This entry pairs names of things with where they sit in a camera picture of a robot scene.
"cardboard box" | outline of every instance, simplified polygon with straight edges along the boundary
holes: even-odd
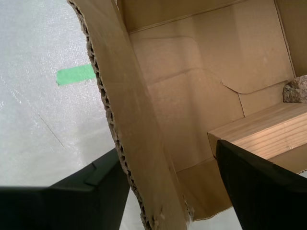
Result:
[[[307,74],[307,1],[68,2],[145,228],[185,230],[231,207],[208,132],[278,106]],[[305,169],[305,149],[273,161]]]

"corrugated cardboard edge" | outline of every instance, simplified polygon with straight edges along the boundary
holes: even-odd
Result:
[[[97,60],[95,58],[95,53],[94,53],[94,50],[93,50],[93,47],[92,47],[92,41],[91,41],[91,38],[90,38],[89,33],[88,33],[88,29],[87,29],[86,22],[84,20],[84,16],[82,15],[81,11],[78,9],[78,7],[72,1],[67,0],[67,2],[75,10],[75,12],[78,16],[78,19],[80,21],[82,31],[84,32],[84,34],[86,36],[88,56],[90,58],[90,61],[92,63],[92,67],[93,67],[94,72],[96,74],[97,85],[98,85],[99,91],[101,93],[101,99],[102,99],[102,102],[103,102],[103,104],[105,106],[105,110],[106,110],[106,119],[107,119],[110,131],[111,131],[111,134],[112,134],[112,138],[115,142],[115,147],[116,147],[116,150],[117,150],[117,153],[118,153],[118,157],[119,157],[119,161],[121,163],[121,167],[122,167],[123,171],[125,172],[125,174],[127,175],[128,182],[129,182],[134,194],[136,195],[136,197],[138,199],[138,202],[139,202],[139,205],[140,205],[140,208],[141,208],[141,220],[143,222],[143,225],[144,225],[146,230],[152,230],[150,223],[149,223],[149,220],[148,220],[148,217],[146,216],[146,213],[145,213],[145,208],[144,208],[144,205],[143,205],[141,195],[140,195],[140,193],[137,189],[136,184],[134,183],[133,176],[132,176],[131,171],[129,169],[129,166],[126,162],[124,149],[123,149],[122,145],[120,144],[118,134],[116,133],[116,131],[114,129],[113,113],[112,113],[111,106],[110,106],[110,103],[109,103],[108,95],[107,95],[107,93],[104,89],[104,86],[102,84],[98,63],[97,63]]]
[[[233,206],[231,206],[231,207],[229,207],[229,208],[227,208],[227,209],[225,209],[225,210],[223,210],[223,211],[221,211],[221,212],[218,212],[218,213],[216,213],[216,214],[214,214],[214,215],[212,215],[212,216],[209,216],[209,217],[206,217],[206,218],[201,218],[201,219],[195,219],[194,221],[201,221],[201,220],[208,220],[208,219],[211,219],[211,218],[213,218],[213,217],[215,217],[215,216],[221,214],[222,212],[225,212],[225,211],[227,211],[227,210],[229,210],[229,209],[231,209],[231,208],[233,208]]]
[[[300,172],[298,173],[298,175],[300,175],[300,174],[302,174],[302,173],[304,173],[304,172],[307,172],[307,169],[305,169],[305,170],[303,170],[303,171],[300,171]]]

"torn cardboard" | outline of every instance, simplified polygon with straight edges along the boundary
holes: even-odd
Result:
[[[298,20],[291,14],[304,4],[290,12],[274,0],[122,0],[124,25],[112,0],[69,3],[145,228],[185,230],[187,207],[195,219],[229,208],[207,133],[282,101],[296,41],[285,40],[284,21]],[[294,66],[304,60],[296,57]],[[304,168],[295,157],[305,157],[305,145],[291,151],[274,160]]]

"wooden block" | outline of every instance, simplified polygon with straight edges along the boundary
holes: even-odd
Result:
[[[282,103],[208,133],[213,154],[219,139],[264,159],[307,143],[307,104]]]

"green tape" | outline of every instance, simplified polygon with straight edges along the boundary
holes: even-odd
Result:
[[[57,72],[58,85],[67,85],[93,78],[96,78],[96,75],[92,65],[77,66],[70,69],[62,69]]]

